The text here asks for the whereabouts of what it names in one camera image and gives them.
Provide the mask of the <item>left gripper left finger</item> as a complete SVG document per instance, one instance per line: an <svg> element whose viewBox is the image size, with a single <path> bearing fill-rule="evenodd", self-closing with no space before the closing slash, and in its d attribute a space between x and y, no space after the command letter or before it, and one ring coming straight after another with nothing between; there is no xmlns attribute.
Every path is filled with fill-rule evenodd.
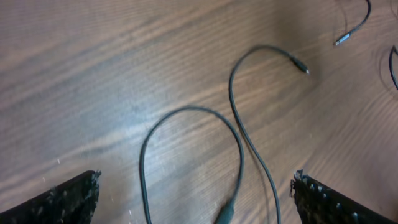
<svg viewBox="0 0 398 224"><path fill-rule="evenodd" d="M1 213L1 224L90 224L100 195L99 170L88 170Z"/></svg>

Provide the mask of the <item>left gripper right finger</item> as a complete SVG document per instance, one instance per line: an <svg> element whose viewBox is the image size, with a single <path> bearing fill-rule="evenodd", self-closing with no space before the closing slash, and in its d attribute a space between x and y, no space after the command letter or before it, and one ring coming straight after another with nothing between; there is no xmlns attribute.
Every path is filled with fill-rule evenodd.
<svg viewBox="0 0 398 224"><path fill-rule="evenodd" d="M290 182L303 224L397 224L298 170Z"/></svg>

